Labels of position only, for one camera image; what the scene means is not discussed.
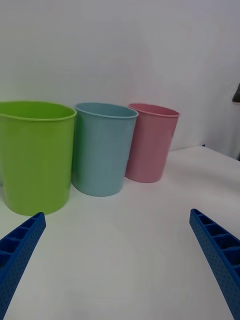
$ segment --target plastic bucket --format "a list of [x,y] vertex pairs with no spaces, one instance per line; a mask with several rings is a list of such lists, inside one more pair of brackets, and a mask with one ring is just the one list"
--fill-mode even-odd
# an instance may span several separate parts
[[162,106],[132,103],[139,116],[133,134],[126,177],[143,183],[160,180],[179,113]]
[[76,111],[72,183],[87,195],[114,195],[123,185],[138,113],[106,103],[80,103]]
[[0,102],[0,172],[6,205],[32,216],[68,200],[76,111],[48,102]]

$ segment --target green bucket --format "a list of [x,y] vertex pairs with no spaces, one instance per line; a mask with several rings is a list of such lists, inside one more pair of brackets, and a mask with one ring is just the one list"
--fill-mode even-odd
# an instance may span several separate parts
[[50,214],[67,202],[75,116],[55,103],[0,102],[0,173],[12,211]]

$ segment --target perforated blue plastic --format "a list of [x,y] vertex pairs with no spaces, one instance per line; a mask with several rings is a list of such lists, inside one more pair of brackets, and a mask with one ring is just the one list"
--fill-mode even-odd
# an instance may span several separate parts
[[0,320],[45,227],[45,216],[39,212],[0,240]]
[[240,320],[240,241],[197,209],[189,221],[235,320]]

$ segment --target pink container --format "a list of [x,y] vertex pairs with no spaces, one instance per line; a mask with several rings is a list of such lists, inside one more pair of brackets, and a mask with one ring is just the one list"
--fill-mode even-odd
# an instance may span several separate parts
[[139,113],[125,176],[152,183],[161,179],[179,113],[158,105],[132,103]]

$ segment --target white tabletop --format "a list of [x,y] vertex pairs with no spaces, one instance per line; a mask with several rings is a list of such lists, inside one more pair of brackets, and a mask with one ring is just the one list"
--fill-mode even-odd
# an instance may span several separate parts
[[[198,208],[240,238],[240,162],[205,147],[170,152],[161,181],[125,178],[110,197],[71,187],[4,320],[230,320],[189,225]],[[28,217],[0,201],[0,237]]]

